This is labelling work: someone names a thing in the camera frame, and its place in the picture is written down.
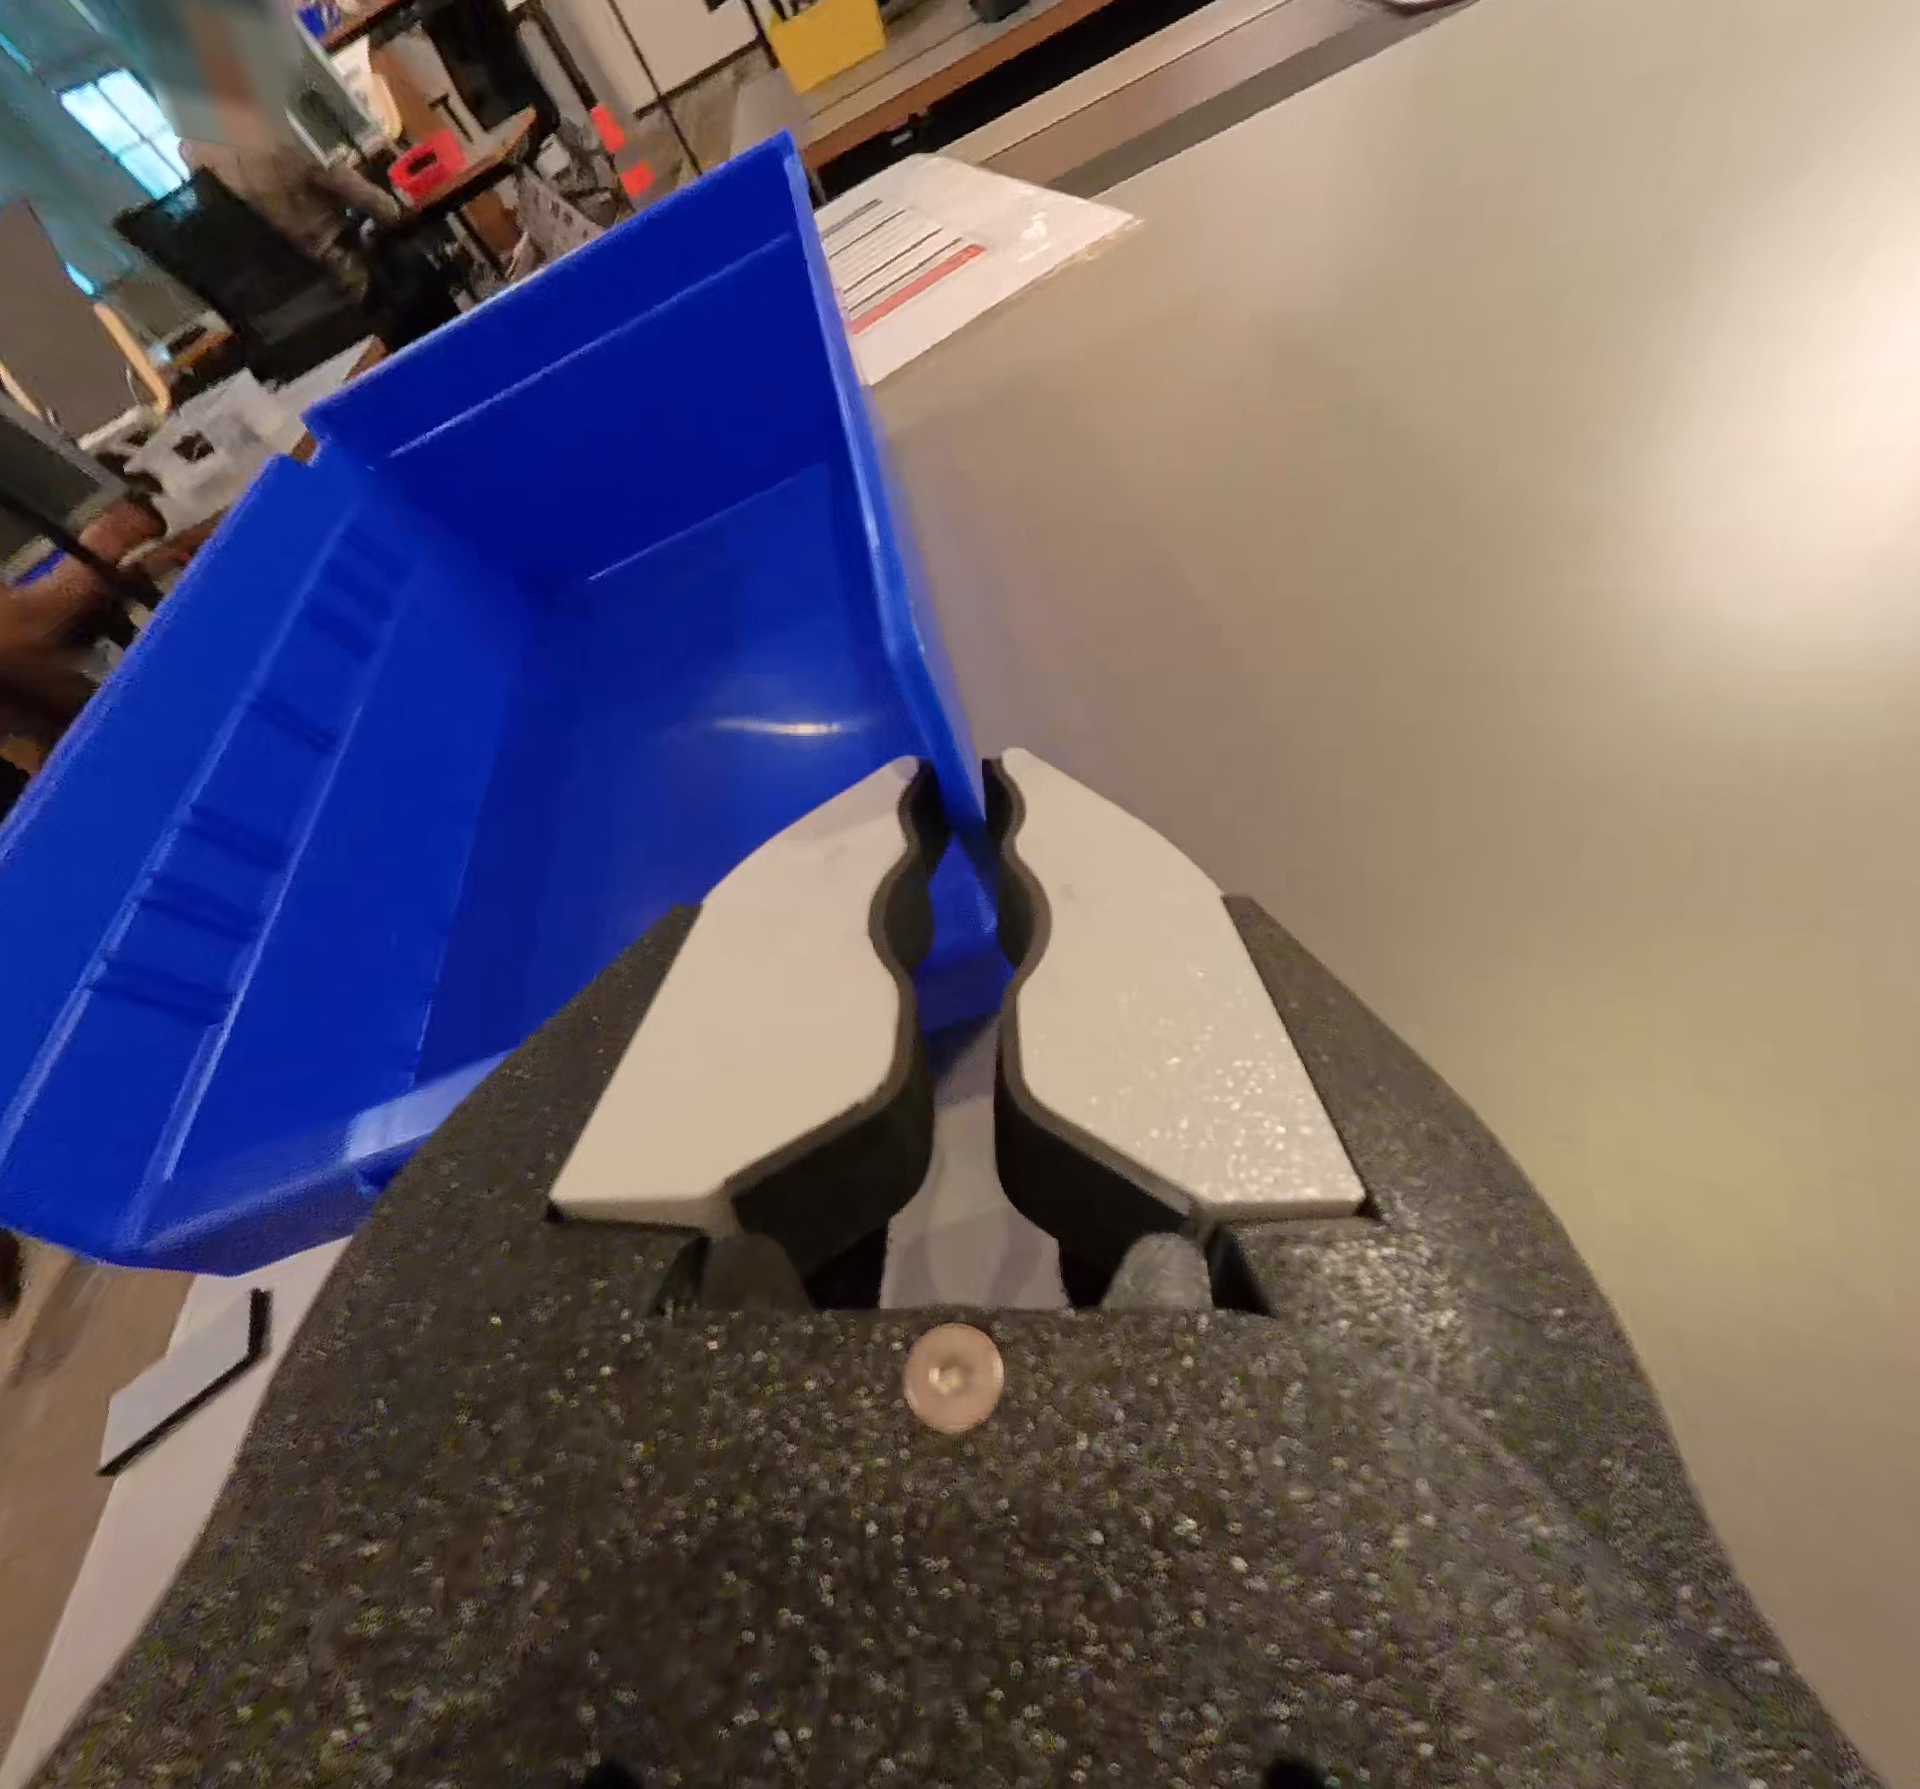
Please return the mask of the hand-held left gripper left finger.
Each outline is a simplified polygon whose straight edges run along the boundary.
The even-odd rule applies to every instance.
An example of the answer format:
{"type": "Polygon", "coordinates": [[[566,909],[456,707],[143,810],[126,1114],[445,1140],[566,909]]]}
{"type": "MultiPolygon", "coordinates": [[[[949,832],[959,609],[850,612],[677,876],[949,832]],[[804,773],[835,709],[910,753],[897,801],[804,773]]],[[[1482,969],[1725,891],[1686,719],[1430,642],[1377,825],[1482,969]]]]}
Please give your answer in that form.
{"type": "Polygon", "coordinates": [[[916,975],[949,818],[897,758],[744,856],[686,936],[549,1189],[564,1227],[772,1247],[814,1306],[878,1306],[935,1160],[916,975]]]}

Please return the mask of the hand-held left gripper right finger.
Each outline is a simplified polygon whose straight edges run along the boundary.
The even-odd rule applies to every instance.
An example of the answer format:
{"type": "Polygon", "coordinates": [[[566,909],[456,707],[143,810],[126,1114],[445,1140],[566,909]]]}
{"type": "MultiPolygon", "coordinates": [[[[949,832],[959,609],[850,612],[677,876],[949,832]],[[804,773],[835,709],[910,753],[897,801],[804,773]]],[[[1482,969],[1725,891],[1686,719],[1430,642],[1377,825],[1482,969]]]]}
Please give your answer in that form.
{"type": "Polygon", "coordinates": [[[1071,1306],[1269,1306],[1249,1231],[1370,1193],[1236,909],[1160,830],[1043,757],[989,762],[995,1174],[1071,1306]]]}

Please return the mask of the blue plastic bin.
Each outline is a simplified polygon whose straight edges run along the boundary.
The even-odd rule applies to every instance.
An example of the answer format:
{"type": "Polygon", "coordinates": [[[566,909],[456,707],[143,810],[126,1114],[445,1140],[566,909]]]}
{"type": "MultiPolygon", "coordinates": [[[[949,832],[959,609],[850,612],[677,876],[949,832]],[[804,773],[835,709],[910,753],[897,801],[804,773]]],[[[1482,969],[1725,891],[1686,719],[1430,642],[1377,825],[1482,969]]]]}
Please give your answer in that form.
{"type": "Polygon", "coordinates": [[[309,414],[4,821],[2,1221],[340,1237],[665,913],[982,764],[778,135],[309,414]]]}

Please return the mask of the white card with black edge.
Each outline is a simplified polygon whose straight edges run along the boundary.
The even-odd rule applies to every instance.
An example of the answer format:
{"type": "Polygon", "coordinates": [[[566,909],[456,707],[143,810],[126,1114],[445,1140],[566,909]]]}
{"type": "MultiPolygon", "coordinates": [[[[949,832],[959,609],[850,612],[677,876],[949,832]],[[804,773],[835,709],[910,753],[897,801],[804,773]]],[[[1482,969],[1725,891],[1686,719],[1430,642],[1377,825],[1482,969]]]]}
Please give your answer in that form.
{"type": "Polygon", "coordinates": [[[270,1352],[275,1294],[249,1287],[109,1402],[96,1476],[117,1477],[270,1352]]]}

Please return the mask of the paper sheet in plastic sleeve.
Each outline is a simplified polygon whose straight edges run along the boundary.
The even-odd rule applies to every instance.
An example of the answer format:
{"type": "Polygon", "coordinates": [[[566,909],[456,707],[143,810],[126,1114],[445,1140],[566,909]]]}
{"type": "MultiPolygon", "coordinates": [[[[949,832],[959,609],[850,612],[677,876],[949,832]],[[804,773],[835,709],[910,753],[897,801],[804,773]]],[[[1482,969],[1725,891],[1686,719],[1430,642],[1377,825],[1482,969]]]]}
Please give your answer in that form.
{"type": "Polygon", "coordinates": [[[1133,233],[1109,202],[910,154],[817,213],[850,353],[877,386],[1133,233]]]}

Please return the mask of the orange floor markers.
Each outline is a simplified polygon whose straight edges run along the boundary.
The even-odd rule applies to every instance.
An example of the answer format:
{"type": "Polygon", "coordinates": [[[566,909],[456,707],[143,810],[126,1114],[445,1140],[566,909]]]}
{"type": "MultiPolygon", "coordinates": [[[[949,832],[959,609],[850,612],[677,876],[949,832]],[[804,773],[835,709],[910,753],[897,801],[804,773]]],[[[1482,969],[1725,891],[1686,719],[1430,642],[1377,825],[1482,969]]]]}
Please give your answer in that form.
{"type": "Polygon", "coordinates": [[[657,188],[658,173],[629,141],[629,133],[606,102],[595,101],[588,117],[619,191],[631,205],[643,205],[657,188]]]}

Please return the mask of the black office chair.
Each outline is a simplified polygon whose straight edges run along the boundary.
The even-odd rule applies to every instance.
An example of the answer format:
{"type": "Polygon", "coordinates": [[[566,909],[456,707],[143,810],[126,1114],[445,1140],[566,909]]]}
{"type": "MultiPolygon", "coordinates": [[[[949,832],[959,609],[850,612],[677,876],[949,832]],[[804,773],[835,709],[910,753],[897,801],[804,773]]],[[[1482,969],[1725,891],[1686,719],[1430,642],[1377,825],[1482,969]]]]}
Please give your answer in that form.
{"type": "Polygon", "coordinates": [[[223,318],[263,384],[288,384],[378,338],[367,306],[332,269],[211,170],[194,170],[110,226],[223,318]]]}

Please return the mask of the small yellow bin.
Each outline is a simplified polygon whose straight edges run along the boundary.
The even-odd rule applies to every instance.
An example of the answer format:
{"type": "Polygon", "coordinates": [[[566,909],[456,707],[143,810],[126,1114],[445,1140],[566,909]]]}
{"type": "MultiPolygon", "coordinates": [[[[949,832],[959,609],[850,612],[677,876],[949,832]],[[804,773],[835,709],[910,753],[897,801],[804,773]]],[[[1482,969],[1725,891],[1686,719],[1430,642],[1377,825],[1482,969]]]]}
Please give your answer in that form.
{"type": "Polygon", "coordinates": [[[813,0],[767,26],[776,66],[797,95],[885,55],[888,35],[880,0],[813,0]]]}

